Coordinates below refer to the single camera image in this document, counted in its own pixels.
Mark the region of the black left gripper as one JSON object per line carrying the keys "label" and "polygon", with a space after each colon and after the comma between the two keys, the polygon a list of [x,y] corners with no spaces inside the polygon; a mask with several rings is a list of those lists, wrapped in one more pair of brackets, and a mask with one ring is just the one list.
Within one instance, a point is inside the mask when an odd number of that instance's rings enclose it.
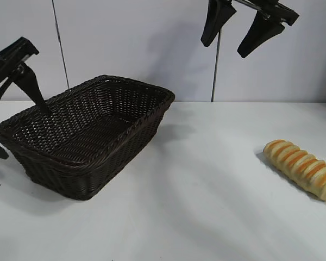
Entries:
{"label": "black left gripper", "polygon": [[26,64],[32,55],[39,54],[36,47],[21,37],[0,51],[0,99],[8,87],[16,84],[40,110],[49,114],[49,108],[42,97],[34,71]]}

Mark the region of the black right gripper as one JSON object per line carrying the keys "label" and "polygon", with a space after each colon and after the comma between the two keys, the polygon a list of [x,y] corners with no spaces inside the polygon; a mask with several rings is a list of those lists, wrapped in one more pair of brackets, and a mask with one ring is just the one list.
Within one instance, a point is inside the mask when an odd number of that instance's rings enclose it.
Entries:
{"label": "black right gripper", "polygon": [[[285,22],[292,26],[299,18],[299,14],[276,0],[236,0],[247,7],[257,11],[253,23],[240,43],[237,52],[247,57],[265,41],[281,34]],[[205,26],[201,42],[209,47],[225,23],[236,13],[236,9],[228,0],[209,0]]]}

